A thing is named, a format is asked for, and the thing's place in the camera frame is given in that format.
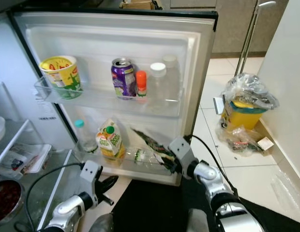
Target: white bottle cap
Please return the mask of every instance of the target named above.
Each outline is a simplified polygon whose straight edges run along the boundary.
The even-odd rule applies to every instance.
[[[167,68],[173,68],[177,65],[177,56],[175,55],[165,55],[162,58],[163,63]]]
[[[166,66],[163,63],[153,63],[150,65],[151,75],[154,77],[163,77],[166,75]]]

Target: tiled floor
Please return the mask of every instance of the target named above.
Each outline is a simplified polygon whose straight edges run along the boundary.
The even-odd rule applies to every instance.
[[[213,97],[219,96],[225,84],[235,73],[238,59],[211,59],[200,101],[194,134],[200,136],[213,151],[227,176],[238,188],[240,196],[278,213],[291,216],[278,202],[271,182],[280,169],[272,156],[254,153],[249,157],[232,152],[216,135],[220,116],[216,115]],[[263,58],[248,58],[244,72],[257,74]],[[192,149],[199,158],[214,165],[211,156],[198,140],[192,140]]]

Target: small sauce bottle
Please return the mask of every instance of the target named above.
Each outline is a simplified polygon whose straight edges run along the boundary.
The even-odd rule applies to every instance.
[[[136,72],[137,81],[137,95],[139,97],[145,97],[147,93],[147,75],[145,71]]]

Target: purple can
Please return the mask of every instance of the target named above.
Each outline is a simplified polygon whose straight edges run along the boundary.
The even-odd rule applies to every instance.
[[[136,79],[129,59],[118,58],[113,60],[111,74],[117,96],[136,96]]]

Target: metal bowl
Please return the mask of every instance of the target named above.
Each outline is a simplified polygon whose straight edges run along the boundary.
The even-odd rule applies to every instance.
[[[13,219],[22,209],[23,203],[24,203],[24,187],[21,183],[15,181],[15,180],[3,180],[0,181],[0,187],[4,184],[4,183],[13,183],[13,184],[17,184],[20,186],[20,196],[19,196],[19,200],[17,201],[16,205],[14,206],[14,208],[10,211],[10,213],[8,213],[2,220],[0,220],[0,226],[6,224],[7,222],[9,222],[11,219]]]

